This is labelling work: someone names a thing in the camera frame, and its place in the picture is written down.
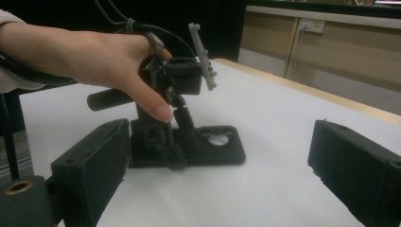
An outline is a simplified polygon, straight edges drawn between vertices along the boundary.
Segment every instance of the hand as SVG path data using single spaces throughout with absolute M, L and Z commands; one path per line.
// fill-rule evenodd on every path
M 5 54 L 28 68 L 119 89 L 154 118 L 172 118 L 168 104 L 138 75 L 140 64 L 152 54 L 144 36 L 8 23 L 0 26 L 0 41 Z M 162 56 L 171 58 L 167 51 Z

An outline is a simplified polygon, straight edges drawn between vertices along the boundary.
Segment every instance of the wrist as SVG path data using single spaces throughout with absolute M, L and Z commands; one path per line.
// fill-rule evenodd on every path
M 67 76 L 62 39 L 67 30 L 20 23 L 0 26 L 0 50 L 24 67 L 55 76 Z

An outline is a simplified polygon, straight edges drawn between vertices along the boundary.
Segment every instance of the black foam block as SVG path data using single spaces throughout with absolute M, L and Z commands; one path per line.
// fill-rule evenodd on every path
M 346 127 L 317 120 L 307 162 L 365 226 L 399 226 L 400 156 Z

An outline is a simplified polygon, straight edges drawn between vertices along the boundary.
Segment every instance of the black block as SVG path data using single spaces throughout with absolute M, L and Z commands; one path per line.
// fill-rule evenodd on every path
M 66 226 L 96 226 L 122 182 L 131 153 L 129 121 L 99 126 L 51 165 L 64 190 Z
M 346 127 L 318 120 L 308 164 L 365 226 L 399 226 L 400 156 Z

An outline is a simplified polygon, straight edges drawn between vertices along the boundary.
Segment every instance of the hole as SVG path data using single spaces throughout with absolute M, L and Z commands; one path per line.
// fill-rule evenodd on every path
M 216 146 L 224 146 L 228 144 L 229 138 L 225 134 L 211 134 L 209 136 L 209 142 Z
M 12 196 L 12 195 L 16 195 L 16 194 L 25 192 L 30 187 L 32 187 L 32 185 L 33 185 L 32 181 L 24 181 L 24 182 L 15 183 L 6 189 L 6 194 Z
M 73 158 L 65 160 L 65 163 L 66 163 L 67 165 L 72 165 L 72 164 L 74 164 L 75 162 L 76 162 L 76 160 L 73 159 Z

